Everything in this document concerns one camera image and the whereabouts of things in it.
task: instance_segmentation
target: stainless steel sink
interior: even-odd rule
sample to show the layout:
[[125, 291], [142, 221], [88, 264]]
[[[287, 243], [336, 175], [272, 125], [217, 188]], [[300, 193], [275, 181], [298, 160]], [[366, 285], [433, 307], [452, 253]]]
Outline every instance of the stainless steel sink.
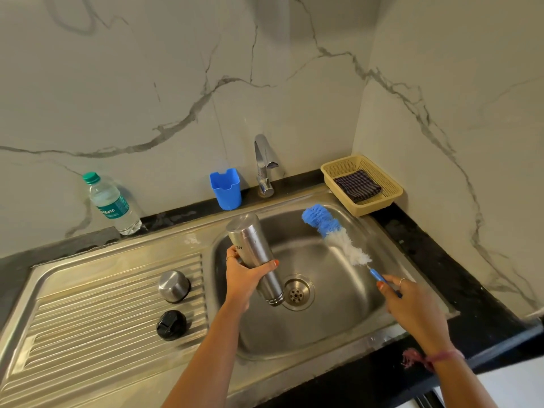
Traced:
[[[329, 210], [348, 230], [356, 246], [374, 253], [370, 248], [372, 241], [364, 237], [357, 219], [334, 206], [329, 206]], [[264, 218], [262, 227], [274, 257], [280, 261], [276, 274], [284, 284], [293, 275], [310, 282], [306, 284], [306, 297], [313, 294], [312, 303], [297, 312], [296, 305], [306, 302], [292, 302], [290, 309], [271, 307], [255, 293], [241, 321], [239, 353], [243, 357], [292, 354], [356, 327], [384, 303], [368, 269], [353, 267], [341, 250], [327, 246], [315, 229], [302, 222], [302, 213], [303, 209], [279, 212]], [[215, 248], [216, 294], [220, 303], [225, 300], [225, 251], [230, 245], [225, 237]], [[382, 269], [379, 256], [373, 256], [377, 258], [375, 266]], [[284, 294], [286, 304], [291, 302], [290, 293]], [[301, 289], [293, 292], [297, 297], [300, 294]]]
[[[286, 301], [271, 307], [258, 293], [251, 298], [227, 406], [254, 406], [401, 337], [368, 269], [350, 266], [302, 222], [315, 203], [378, 271], [426, 284], [372, 218], [351, 217], [324, 185], [127, 239], [33, 269], [0, 337], [0, 408], [159, 407], [225, 300], [225, 227], [245, 212], [259, 216], [280, 260]], [[193, 285], [174, 305], [156, 287], [172, 269]], [[168, 309], [190, 324], [172, 342], [155, 333]]]

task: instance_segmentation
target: drain strainer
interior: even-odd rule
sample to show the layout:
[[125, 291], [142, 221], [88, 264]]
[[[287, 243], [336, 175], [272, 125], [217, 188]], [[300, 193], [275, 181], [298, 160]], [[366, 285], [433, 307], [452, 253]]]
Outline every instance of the drain strainer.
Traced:
[[291, 311], [308, 308], [315, 297], [313, 283], [303, 275], [289, 275], [283, 288], [283, 306]]

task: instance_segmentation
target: blue brush handle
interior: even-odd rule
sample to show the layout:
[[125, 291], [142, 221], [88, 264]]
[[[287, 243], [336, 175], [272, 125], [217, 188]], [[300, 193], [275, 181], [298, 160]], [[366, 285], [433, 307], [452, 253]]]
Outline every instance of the blue brush handle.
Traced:
[[372, 276], [374, 276], [374, 277], [376, 278], [377, 281], [381, 281], [381, 282], [387, 283], [387, 284], [389, 285], [389, 288], [393, 289], [393, 291], [397, 294], [397, 296], [398, 296], [399, 298], [400, 298], [400, 297], [401, 297], [401, 298], [403, 297], [403, 295], [402, 295], [398, 290], [395, 290], [395, 288], [393, 288], [393, 287], [391, 286], [391, 283], [389, 283], [388, 281], [386, 281], [382, 275], [380, 275], [378, 272], [376, 272], [375, 269], [372, 269], [372, 268], [371, 268], [370, 271], [371, 271]]

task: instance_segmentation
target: hand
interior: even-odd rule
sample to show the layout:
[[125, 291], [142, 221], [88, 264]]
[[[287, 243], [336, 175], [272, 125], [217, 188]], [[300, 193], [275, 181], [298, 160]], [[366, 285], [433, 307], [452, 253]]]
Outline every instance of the hand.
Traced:
[[233, 245], [227, 249], [227, 297], [225, 303], [240, 306], [242, 312], [249, 308], [249, 298], [261, 278], [279, 265], [279, 260], [271, 260], [264, 265], [248, 269], [238, 263], [238, 253]]
[[377, 282], [377, 288], [385, 296], [387, 310], [407, 330], [427, 355], [455, 349], [449, 339], [448, 322], [431, 292], [423, 286], [397, 276], [383, 275], [384, 279], [400, 286], [403, 295], [399, 298], [384, 282]]

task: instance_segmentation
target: blue container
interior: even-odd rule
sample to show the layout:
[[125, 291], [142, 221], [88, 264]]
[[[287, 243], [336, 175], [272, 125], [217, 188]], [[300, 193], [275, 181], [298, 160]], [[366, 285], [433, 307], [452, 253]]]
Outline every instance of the blue container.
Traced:
[[233, 167], [225, 173], [211, 173], [209, 182], [215, 197], [224, 211], [231, 211], [241, 205], [240, 178]]

